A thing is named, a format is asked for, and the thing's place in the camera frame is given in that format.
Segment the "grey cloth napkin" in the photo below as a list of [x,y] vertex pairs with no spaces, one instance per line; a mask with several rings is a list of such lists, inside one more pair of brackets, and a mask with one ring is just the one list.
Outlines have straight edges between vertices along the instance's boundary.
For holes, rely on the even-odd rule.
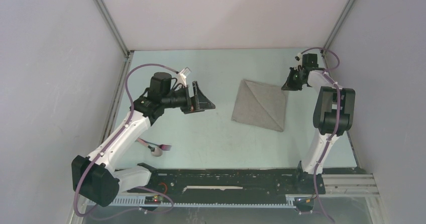
[[277,132],[284,131],[288,92],[280,86],[243,79],[231,120]]

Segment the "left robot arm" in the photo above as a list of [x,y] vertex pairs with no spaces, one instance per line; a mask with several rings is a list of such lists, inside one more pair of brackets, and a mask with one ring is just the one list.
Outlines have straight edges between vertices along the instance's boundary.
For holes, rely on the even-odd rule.
[[73,159],[74,206],[78,205],[80,196],[106,207],[121,192],[136,187],[153,192],[158,188],[159,179],[148,168],[137,165],[118,171],[118,161],[166,109],[179,108],[184,114],[193,114],[216,108],[197,81],[192,83],[191,95],[185,74],[177,74],[177,88],[172,88],[172,79],[169,73],[154,73],[144,93],[130,101],[129,112],[113,133],[86,157],[78,155]]

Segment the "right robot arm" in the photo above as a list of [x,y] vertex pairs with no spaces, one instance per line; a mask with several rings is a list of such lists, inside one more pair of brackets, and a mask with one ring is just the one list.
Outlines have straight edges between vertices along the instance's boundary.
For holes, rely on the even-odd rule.
[[312,179],[321,174],[323,162],[337,139],[353,124],[356,92],[344,88],[319,67],[318,57],[312,53],[298,53],[297,65],[290,68],[284,91],[301,91],[303,86],[312,87],[318,93],[313,111],[315,135],[307,155],[301,160],[301,174],[292,179],[295,191],[305,193],[312,187]]

